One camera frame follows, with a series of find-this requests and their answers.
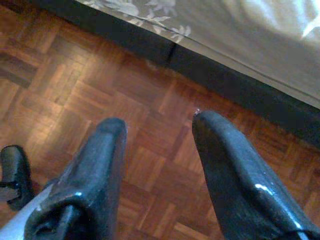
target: wood floor tile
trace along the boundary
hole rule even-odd
[[[36,192],[97,124],[125,120],[117,240],[223,240],[192,135],[214,110],[252,141],[320,226],[320,150],[170,69],[25,0],[0,1],[0,147],[21,145]],[[2,203],[0,227],[15,213]]]

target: gray fabric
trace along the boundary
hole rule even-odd
[[[77,0],[320,109],[319,0]]]

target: bed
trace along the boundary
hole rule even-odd
[[[32,2],[320,148],[319,0]]]

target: parquet floor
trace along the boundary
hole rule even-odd
[[[100,120],[127,122],[118,240],[223,239],[193,142],[196,109],[239,127],[320,226],[320,151],[283,129],[22,0],[0,2],[0,49],[0,147],[24,147],[37,191]],[[0,226],[14,214],[1,203]]]

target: black object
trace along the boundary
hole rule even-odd
[[[124,121],[102,121],[28,218],[25,239],[114,239],[126,141]]]
[[[320,149],[320,109],[153,32],[76,0],[29,0],[130,51],[167,66]]]
[[[192,132],[226,239],[320,240],[320,229],[226,118],[213,111],[199,113]]]
[[[14,211],[19,211],[34,197],[30,178],[30,167],[24,150],[7,146],[0,153],[2,166],[1,195]]]

